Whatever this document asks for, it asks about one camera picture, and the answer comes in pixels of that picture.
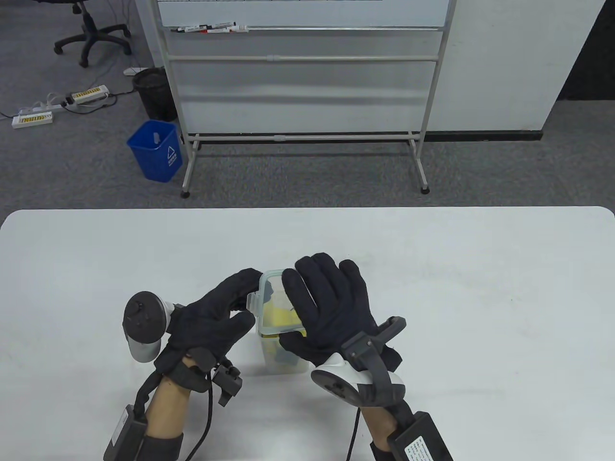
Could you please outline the person's left hand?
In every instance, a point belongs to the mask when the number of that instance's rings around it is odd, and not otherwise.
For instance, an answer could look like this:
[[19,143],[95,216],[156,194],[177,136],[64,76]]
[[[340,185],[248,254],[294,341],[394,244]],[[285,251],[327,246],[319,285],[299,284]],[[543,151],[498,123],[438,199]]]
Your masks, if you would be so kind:
[[256,319],[247,309],[247,297],[259,288],[262,275],[244,268],[182,307],[172,322],[167,346],[154,361],[156,372],[203,392],[206,373],[254,327]]

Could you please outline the person's right hand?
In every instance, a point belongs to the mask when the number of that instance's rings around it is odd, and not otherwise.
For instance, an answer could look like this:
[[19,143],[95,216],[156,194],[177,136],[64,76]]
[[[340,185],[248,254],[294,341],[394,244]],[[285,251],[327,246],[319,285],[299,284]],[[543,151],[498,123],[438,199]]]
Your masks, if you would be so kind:
[[336,263],[327,253],[305,256],[283,271],[282,282],[305,329],[280,334],[286,351],[320,366],[355,335],[378,334],[367,286],[354,261]]

